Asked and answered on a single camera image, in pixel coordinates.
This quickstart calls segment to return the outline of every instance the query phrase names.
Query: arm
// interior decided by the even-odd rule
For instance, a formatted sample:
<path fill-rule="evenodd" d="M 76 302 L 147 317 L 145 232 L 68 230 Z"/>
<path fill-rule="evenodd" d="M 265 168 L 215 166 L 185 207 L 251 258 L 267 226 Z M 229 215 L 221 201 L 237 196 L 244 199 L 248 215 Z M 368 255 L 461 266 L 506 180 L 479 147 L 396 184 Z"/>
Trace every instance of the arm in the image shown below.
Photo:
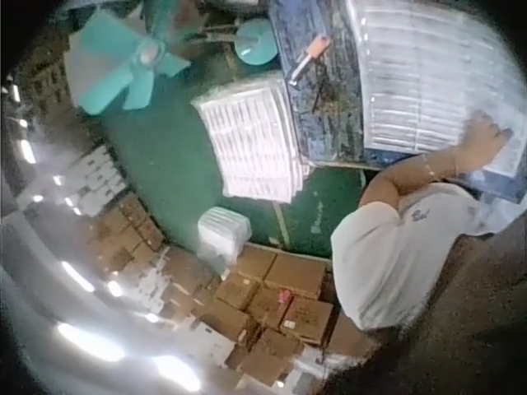
<path fill-rule="evenodd" d="M 399 199 L 417 191 L 435 179 L 445 179 L 481 169 L 505 146 L 511 131 L 500 131 L 487 115 L 471 122 L 466 138 L 458 146 L 414 156 L 381 171 L 368 185 L 359 207 L 384 202 L 395 210 Z"/>

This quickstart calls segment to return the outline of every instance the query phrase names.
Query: white t-shirt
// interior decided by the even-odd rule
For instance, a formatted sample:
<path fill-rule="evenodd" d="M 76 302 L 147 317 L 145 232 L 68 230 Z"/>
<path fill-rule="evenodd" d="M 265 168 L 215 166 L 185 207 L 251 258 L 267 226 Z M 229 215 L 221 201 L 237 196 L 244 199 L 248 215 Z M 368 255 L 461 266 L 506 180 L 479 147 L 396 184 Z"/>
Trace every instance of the white t-shirt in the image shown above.
<path fill-rule="evenodd" d="M 407 326 L 421 312 L 458 236 L 487 233 L 478 202 L 453 184 L 430 184 L 399 211 L 369 203 L 331 236 L 344 313 L 362 330 Z"/>

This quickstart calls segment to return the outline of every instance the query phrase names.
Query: floor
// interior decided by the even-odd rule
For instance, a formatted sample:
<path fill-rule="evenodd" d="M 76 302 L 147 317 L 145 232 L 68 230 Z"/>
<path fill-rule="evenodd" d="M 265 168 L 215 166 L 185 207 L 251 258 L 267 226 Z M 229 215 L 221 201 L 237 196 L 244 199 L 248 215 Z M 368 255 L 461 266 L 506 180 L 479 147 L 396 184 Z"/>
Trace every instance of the floor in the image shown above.
<path fill-rule="evenodd" d="M 261 71 L 242 65 L 239 73 Z M 199 246 L 198 219 L 215 205 L 249 217 L 255 243 L 284 241 L 271 202 L 222 196 L 222 177 L 207 131 L 190 104 L 196 95 L 232 78 L 218 47 L 176 78 L 160 77 L 148 108 L 125 113 L 115 103 L 102 118 L 124 173 L 168 239 L 194 251 Z M 282 205 L 289 250 L 329 257 L 329 236 L 357 206 L 360 190 L 356 170 L 315 170 L 293 203 Z"/>

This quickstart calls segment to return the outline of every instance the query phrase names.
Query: person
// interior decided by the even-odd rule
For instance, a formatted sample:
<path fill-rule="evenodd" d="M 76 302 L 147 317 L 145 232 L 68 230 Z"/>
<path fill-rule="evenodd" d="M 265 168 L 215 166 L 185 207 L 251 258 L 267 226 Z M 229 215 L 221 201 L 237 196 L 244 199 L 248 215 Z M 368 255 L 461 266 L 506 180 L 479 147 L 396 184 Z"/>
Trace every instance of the person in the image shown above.
<path fill-rule="evenodd" d="M 318 395 L 525 393 L 527 212 L 475 250 L 403 338 L 335 370 Z"/>
<path fill-rule="evenodd" d="M 409 328 L 441 273 L 455 271 L 445 262 L 456 240 L 489 233 L 476 199 L 441 180 L 481 169 L 510 137 L 477 112 L 459 145 L 400 161 L 366 187 L 331 236 L 338 300 L 360 330 Z"/>

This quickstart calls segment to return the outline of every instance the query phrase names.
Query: hand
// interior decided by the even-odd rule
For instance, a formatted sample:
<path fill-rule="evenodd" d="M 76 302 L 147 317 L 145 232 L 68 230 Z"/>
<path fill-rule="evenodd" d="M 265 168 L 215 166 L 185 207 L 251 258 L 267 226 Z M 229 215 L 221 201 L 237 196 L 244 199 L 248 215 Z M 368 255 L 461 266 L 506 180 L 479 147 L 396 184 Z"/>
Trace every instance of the hand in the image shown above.
<path fill-rule="evenodd" d="M 481 169 L 491 163 L 512 137 L 510 129 L 501 130 L 484 112 L 469 121 L 463 142 L 455 149 L 461 173 Z"/>

